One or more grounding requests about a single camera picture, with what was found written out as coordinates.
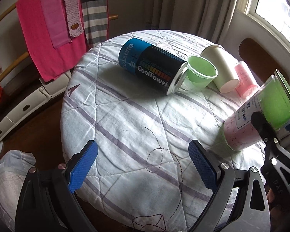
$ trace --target silver bolt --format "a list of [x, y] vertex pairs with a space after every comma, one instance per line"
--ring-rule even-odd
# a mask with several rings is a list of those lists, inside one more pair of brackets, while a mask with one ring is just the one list
[[223, 169], [228, 169], [229, 168], [229, 165], [227, 163], [221, 163], [221, 167]]
[[29, 169], [29, 173], [35, 173], [36, 172], [36, 168], [35, 167], [31, 167], [30, 169]]
[[258, 169], [256, 169], [255, 167], [251, 167], [250, 170], [253, 171], [254, 173], [258, 172]]
[[58, 165], [58, 169], [63, 170], [63, 169], [66, 168], [66, 166], [67, 166], [66, 164], [61, 163], [61, 164]]
[[272, 162], [273, 166], [275, 166], [275, 165], [277, 164], [277, 160], [276, 160], [276, 158], [272, 158], [272, 159], [271, 159], [271, 162]]

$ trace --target white quilted tablecloth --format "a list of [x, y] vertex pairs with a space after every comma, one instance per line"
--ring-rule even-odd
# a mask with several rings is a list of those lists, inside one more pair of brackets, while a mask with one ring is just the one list
[[[262, 144], [235, 153], [221, 134], [223, 121], [244, 102], [220, 94], [211, 83], [202, 92], [185, 81], [170, 96], [121, 68], [118, 54], [132, 37], [181, 58], [199, 55], [212, 43], [172, 31], [141, 31], [110, 39], [87, 52], [64, 96], [61, 140], [65, 159], [88, 140], [98, 157], [77, 194], [109, 217], [143, 231], [183, 231], [206, 206], [206, 189], [189, 155], [197, 139], [219, 161], [237, 169], [260, 168]], [[234, 202], [230, 198], [221, 222]]]

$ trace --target paper cup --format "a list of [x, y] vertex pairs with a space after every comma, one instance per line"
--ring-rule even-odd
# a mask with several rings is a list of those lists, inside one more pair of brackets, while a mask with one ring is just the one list
[[239, 79], [240, 83], [235, 88], [240, 97], [248, 97], [254, 91], [257, 90], [259, 85], [254, 79], [253, 74], [248, 68], [247, 64], [243, 61], [238, 62], [234, 67]]
[[195, 88], [202, 90], [217, 77], [216, 67], [205, 58], [192, 55], [186, 60], [188, 63], [187, 77]]
[[290, 86], [278, 70], [224, 122], [224, 137], [229, 147], [235, 151], [262, 140], [251, 124], [253, 112], [262, 112], [276, 131], [290, 124]]
[[227, 93], [234, 90], [240, 83], [240, 79], [234, 69], [238, 61], [224, 48], [218, 44], [206, 47], [201, 57], [210, 61], [218, 70], [218, 76], [214, 83], [221, 93]]

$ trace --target towel rack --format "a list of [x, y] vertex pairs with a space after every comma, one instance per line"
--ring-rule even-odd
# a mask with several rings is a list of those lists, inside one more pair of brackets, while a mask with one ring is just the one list
[[[12, 4], [9, 8], [7, 8], [1, 15], [0, 21], [5, 18], [11, 11], [16, 8], [16, 3]], [[109, 20], [118, 19], [118, 15], [111, 15], [108, 17]], [[19, 56], [13, 63], [11, 63], [1, 74], [0, 74], [0, 82], [13, 70], [15, 69], [24, 59], [29, 57], [29, 53], [25, 52], [21, 56]]]

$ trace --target green cup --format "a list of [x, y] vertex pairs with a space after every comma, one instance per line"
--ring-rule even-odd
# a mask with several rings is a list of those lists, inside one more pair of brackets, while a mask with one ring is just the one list
[[189, 56], [187, 63], [187, 77], [199, 90], [204, 89], [218, 75], [216, 67], [201, 56]]
[[290, 123], [290, 86], [278, 70], [256, 94], [266, 120], [275, 130]]

